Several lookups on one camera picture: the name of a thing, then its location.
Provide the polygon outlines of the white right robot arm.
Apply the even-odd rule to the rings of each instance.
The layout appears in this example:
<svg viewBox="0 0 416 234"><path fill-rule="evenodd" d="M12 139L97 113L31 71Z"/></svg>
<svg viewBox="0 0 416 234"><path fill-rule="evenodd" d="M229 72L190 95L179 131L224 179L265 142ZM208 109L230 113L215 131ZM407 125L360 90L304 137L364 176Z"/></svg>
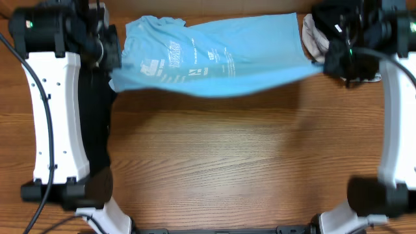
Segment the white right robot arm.
<svg viewBox="0 0 416 234"><path fill-rule="evenodd" d="M302 231L364 233L415 212L415 12L405 1L322 1L311 14L330 41L325 74L382 78L384 138L378 175L351 177L346 201Z"/></svg>

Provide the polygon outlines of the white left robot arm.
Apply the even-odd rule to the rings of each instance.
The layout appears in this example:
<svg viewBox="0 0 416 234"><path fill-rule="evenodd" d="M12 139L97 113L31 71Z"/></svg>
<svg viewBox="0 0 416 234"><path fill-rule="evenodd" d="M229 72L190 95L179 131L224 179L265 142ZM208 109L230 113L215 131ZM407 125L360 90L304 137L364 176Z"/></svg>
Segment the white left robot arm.
<svg viewBox="0 0 416 234"><path fill-rule="evenodd" d="M121 66L116 27L102 2L43 1L19 7L6 44L21 62L31 93L36 141L32 179L21 198L57 204L96 233L136 232L113 198L107 143Z"/></svg>

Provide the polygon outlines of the light blue t-shirt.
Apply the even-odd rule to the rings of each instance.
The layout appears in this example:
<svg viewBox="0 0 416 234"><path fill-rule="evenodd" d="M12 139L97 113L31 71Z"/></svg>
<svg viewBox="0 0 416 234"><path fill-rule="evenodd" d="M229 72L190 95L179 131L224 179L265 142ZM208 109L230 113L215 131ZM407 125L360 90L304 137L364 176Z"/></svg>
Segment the light blue t-shirt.
<svg viewBox="0 0 416 234"><path fill-rule="evenodd" d="M143 16L126 26L122 66L110 75L117 93L157 88L203 98L253 94L320 73L301 46L296 14L187 26Z"/></svg>

